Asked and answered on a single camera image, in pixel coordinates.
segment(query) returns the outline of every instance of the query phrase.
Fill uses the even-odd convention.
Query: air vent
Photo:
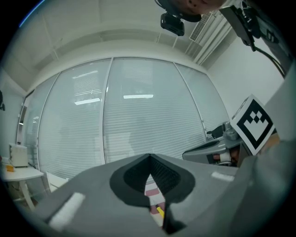
[[[197,40],[197,38],[200,35],[200,33],[202,32],[203,28],[206,26],[207,22],[209,21],[211,15],[212,15],[212,13],[210,13],[210,12],[203,15],[200,22],[198,22],[197,25],[195,26],[195,28],[194,28],[193,32],[191,33],[189,39],[191,39],[194,42]]]

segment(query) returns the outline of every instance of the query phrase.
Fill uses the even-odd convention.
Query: white table
[[[29,208],[33,211],[34,204],[30,198],[29,191],[26,187],[26,180],[38,178],[44,175],[44,173],[40,172],[39,170],[33,167],[26,167],[26,168],[14,168],[14,172],[8,172],[6,169],[6,165],[2,164],[2,172],[1,178],[4,182],[12,182],[18,181],[20,188],[24,194],[25,200],[29,206]]]

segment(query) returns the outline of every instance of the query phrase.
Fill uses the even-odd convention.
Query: black camera
[[[178,36],[183,36],[185,33],[184,23],[169,13],[161,15],[160,25],[163,29],[166,29]]]

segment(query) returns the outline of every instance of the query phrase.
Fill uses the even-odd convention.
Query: red and white striped surface
[[[156,183],[147,184],[145,187],[145,195],[150,198],[150,214],[152,218],[156,221],[158,226],[162,226],[163,218],[156,209],[156,204],[165,210],[165,198],[157,187]]]

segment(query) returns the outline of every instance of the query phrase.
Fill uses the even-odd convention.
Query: orange object
[[[8,172],[14,172],[14,167],[12,165],[6,165],[6,170]]]

